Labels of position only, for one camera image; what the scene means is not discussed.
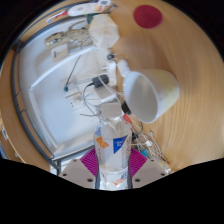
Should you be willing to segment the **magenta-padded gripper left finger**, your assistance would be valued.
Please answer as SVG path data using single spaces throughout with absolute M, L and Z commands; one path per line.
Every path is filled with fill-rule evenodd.
M 73 157 L 60 177 L 84 188 L 98 189 L 100 176 L 95 149 L 91 148 Z

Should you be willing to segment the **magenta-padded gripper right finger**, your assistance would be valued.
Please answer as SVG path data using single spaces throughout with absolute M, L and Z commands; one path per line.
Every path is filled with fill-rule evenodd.
M 148 159 L 136 149 L 131 149 L 128 166 L 128 188 L 143 187 L 166 176 L 155 159 Z

